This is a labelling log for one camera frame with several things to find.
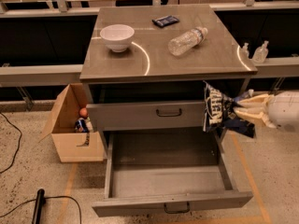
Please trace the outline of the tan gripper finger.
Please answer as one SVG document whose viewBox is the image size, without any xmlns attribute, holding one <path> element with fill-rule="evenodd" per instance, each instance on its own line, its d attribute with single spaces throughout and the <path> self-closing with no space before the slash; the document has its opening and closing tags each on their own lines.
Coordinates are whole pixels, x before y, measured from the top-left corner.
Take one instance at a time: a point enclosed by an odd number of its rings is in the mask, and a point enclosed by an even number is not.
<svg viewBox="0 0 299 224">
<path fill-rule="evenodd" d="M 267 107 L 267 104 L 274 98 L 273 94 L 260 94 L 238 102 L 239 105 L 245 108 L 252 107 Z"/>
<path fill-rule="evenodd" d="M 276 128 L 267 113 L 261 108 L 235 107 L 234 112 L 243 120 L 253 123 L 256 126 Z"/>
</svg>

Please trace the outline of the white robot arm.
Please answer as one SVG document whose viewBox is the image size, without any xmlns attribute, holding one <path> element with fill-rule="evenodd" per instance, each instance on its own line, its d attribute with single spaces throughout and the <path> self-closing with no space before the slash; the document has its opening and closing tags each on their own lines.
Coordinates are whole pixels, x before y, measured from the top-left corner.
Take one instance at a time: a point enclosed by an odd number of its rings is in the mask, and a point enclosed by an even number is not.
<svg viewBox="0 0 299 224">
<path fill-rule="evenodd" d="M 237 104 L 234 112 L 246 121 L 283 132 L 299 132 L 298 91 L 284 91 L 277 95 L 260 94 Z"/>
</svg>

